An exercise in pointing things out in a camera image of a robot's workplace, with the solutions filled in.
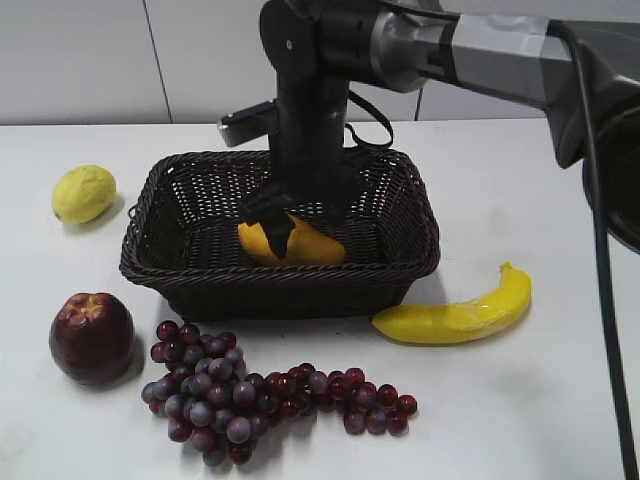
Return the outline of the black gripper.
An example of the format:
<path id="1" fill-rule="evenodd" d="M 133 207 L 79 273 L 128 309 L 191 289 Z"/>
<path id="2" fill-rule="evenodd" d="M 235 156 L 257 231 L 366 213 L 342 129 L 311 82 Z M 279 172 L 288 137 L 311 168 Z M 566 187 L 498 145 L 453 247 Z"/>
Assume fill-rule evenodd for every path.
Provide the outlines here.
<path id="1" fill-rule="evenodd" d="M 247 225 L 262 227 L 280 260 L 295 228 L 287 213 L 295 199 L 324 203 L 332 226 L 343 224 L 351 210 L 358 181 L 343 147 L 348 93 L 349 82 L 334 76 L 277 76 L 278 128 L 271 149 L 278 182 L 265 182 L 243 197 L 239 215 Z"/>

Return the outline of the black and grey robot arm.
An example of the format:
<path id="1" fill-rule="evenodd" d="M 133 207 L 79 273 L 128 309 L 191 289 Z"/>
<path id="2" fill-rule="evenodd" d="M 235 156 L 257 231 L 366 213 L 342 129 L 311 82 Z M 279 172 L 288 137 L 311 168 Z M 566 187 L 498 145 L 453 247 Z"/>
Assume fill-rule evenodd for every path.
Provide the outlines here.
<path id="1" fill-rule="evenodd" d="M 349 86 L 412 92 L 428 80 L 531 106 L 548 121 L 561 167 L 583 166 L 591 208 L 639 247 L 639 28 L 632 23 L 418 10 L 385 1 L 269 1 L 261 42 L 277 96 L 244 115 L 267 136 L 272 180 L 241 204 L 278 256 L 286 208 L 342 211 L 355 190 L 343 139 Z"/>

